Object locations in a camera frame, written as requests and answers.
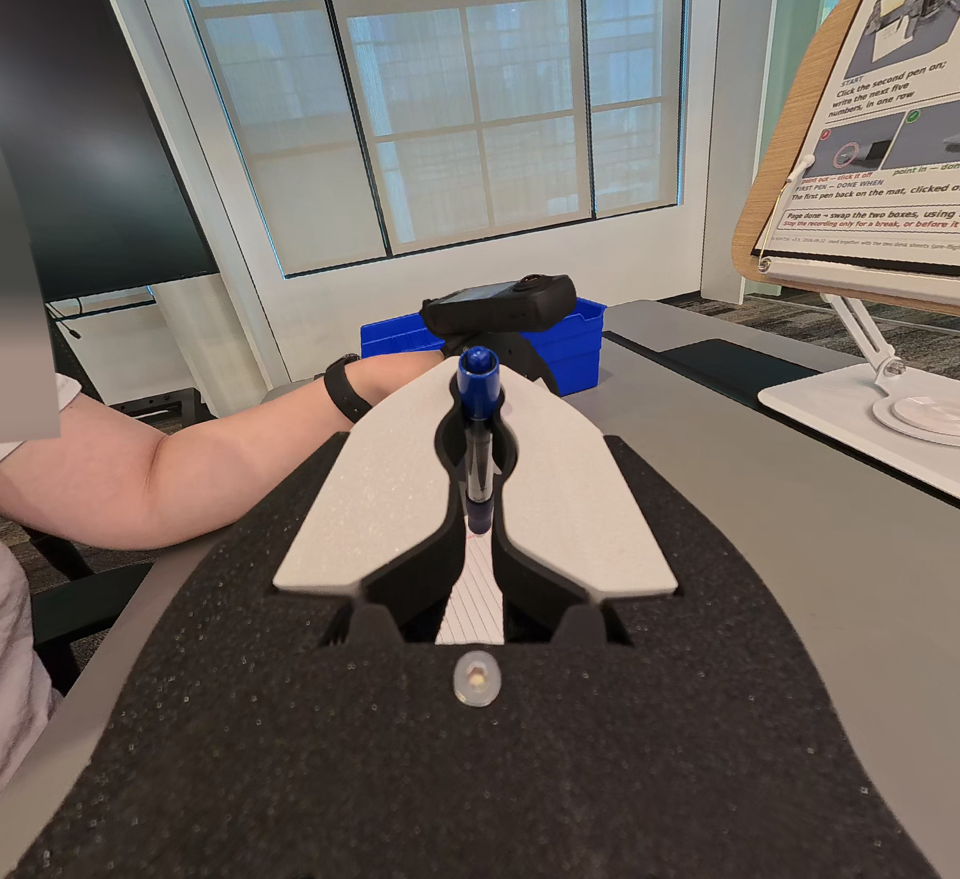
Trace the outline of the black wristband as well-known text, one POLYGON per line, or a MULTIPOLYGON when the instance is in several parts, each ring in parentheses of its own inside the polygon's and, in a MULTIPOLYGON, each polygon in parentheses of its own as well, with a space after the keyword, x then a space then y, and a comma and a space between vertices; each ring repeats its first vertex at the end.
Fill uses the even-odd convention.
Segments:
POLYGON ((360 359, 357 354, 345 354, 331 362, 320 376, 330 401, 350 424, 358 423, 373 408, 373 405, 356 391, 347 375, 348 366, 360 359))

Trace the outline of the lined white notepad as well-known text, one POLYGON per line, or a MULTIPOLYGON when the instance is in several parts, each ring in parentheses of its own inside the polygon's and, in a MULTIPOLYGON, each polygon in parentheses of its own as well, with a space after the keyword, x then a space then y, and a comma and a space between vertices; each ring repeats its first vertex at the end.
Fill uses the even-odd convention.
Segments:
POLYGON ((462 573, 440 624, 436 645, 492 645, 505 642, 503 597, 494 576, 491 530, 466 533, 462 573))

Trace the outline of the person's left forearm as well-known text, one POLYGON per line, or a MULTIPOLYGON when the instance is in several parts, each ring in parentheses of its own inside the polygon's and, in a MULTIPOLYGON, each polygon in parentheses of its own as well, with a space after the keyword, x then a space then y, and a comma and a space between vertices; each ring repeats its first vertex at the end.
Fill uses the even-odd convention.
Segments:
POLYGON ((88 546, 139 550, 234 524, 352 424, 315 381, 175 434, 78 395, 59 428, 2 460, 2 515, 88 546))

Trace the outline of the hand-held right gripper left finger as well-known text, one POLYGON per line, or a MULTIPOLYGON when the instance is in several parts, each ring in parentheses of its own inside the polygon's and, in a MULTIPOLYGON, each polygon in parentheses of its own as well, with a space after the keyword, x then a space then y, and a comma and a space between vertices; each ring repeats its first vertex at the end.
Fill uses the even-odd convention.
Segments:
POLYGON ((277 590, 382 605, 400 628, 450 597, 466 546, 456 369, 446 359, 352 428, 274 574, 277 590))

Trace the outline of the person's white shirt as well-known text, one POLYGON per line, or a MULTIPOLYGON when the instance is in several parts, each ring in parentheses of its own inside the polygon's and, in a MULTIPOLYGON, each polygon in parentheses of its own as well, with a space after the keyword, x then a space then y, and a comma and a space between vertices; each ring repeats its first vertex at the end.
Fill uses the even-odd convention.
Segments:
POLYGON ((58 702, 34 651, 26 573, 1 546, 1 784, 5 786, 44 729, 58 702))

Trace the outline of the black chair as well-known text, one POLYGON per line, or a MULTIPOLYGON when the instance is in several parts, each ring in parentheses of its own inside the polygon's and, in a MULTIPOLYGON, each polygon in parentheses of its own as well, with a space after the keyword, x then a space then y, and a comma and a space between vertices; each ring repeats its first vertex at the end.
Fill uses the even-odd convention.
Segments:
POLYGON ((65 696, 81 673, 72 643, 109 630, 151 571, 153 562, 96 573, 72 543, 29 526, 24 531, 30 544, 67 578, 65 584, 31 597, 33 649, 54 689, 65 696))

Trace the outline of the wooden document board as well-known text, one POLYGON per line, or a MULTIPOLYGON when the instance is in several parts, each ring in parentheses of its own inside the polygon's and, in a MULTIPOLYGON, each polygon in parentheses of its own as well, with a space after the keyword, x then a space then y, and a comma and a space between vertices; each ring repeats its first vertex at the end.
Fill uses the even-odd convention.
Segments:
POLYGON ((744 278, 958 315, 958 0, 841 0, 731 243, 744 278))

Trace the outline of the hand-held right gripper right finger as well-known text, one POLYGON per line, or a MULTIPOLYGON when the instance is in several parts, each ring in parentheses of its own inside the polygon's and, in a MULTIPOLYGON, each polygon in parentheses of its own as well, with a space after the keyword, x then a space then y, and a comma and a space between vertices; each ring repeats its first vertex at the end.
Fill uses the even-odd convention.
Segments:
POLYGON ((600 429, 546 388, 500 374, 493 573, 505 603, 547 630, 568 608, 671 595, 678 581, 600 429))

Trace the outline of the blue plastic bin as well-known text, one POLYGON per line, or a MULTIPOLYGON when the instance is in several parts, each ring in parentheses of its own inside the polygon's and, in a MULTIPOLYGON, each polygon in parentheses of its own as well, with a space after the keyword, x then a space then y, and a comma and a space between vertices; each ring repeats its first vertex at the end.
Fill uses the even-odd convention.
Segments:
MULTIPOLYGON (((578 297, 576 307, 542 333, 522 333, 542 357, 567 396, 598 385, 606 306, 578 297)), ((439 350, 443 341, 426 329, 418 313, 408 313, 361 326, 361 357, 439 350)))

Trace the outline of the printed instruction sheet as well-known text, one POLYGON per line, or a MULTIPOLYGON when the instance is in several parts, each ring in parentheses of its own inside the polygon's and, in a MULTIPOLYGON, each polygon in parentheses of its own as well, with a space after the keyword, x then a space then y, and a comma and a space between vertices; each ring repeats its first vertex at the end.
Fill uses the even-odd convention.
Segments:
POLYGON ((859 0, 751 255, 958 276, 959 0, 859 0))

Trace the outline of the large gridded window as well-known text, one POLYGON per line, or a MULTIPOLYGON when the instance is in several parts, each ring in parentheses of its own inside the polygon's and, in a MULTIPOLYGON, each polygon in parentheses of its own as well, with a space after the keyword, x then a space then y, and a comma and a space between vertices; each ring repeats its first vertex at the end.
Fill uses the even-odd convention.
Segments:
POLYGON ((686 0, 184 0, 284 277, 676 204, 686 0))

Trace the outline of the black mat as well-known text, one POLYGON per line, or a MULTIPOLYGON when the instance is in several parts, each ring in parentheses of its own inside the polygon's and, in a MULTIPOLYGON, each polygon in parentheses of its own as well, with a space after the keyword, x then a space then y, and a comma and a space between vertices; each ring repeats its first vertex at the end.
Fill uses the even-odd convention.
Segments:
POLYGON ((759 396, 775 386, 818 375, 789 360, 711 338, 664 350, 658 357, 694 381, 745 405, 760 405, 759 396))

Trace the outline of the black monitor stand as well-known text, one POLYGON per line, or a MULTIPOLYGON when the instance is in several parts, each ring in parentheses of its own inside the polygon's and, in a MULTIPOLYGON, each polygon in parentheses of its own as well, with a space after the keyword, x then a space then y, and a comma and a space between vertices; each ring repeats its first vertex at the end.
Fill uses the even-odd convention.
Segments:
POLYGON ((45 304, 54 368, 127 417, 165 426, 212 417, 147 286, 45 304))

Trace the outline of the black monitor screen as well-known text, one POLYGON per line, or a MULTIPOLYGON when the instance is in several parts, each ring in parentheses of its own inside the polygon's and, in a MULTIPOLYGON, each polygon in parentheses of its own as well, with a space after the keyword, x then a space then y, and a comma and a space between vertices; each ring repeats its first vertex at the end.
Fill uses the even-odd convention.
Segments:
POLYGON ((46 300, 218 273, 109 0, 1 0, 1 86, 46 300))

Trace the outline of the person's left hand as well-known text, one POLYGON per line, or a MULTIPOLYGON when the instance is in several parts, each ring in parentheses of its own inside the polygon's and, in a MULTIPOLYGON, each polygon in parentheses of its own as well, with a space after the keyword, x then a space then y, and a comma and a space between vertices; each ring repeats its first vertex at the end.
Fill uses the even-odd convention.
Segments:
POLYGON ((373 407, 444 360, 439 350, 387 354, 358 359, 344 372, 354 392, 373 407))

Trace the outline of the metal page holder clip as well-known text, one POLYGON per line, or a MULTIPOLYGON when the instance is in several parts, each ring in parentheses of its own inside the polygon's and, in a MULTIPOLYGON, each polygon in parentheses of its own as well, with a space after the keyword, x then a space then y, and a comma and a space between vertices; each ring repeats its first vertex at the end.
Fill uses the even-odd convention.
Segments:
POLYGON ((788 175, 783 187, 774 201, 773 209, 769 214, 763 229, 761 230, 756 248, 754 249, 754 252, 756 252, 758 257, 757 270, 759 273, 767 273, 770 270, 772 261, 766 254, 766 249, 773 237, 773 234, 780 228, 786 210, 793 200, 799 185, 804 180, 807 170, 814 163, 814 153, 808 153, 802 156, 798 160, 797 165, 795 165, 788 175))

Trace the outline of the blue pen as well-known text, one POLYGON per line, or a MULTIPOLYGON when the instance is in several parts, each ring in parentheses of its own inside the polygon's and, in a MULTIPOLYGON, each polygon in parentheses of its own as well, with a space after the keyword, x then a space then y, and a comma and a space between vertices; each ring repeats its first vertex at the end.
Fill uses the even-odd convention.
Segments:
POLYGON ((467 348, 459 359, 457 387, 465 439, 465 517, 474 536, 484 536, 494 516, 494 430, 500 380, 498 356, 484 346, 467 348))

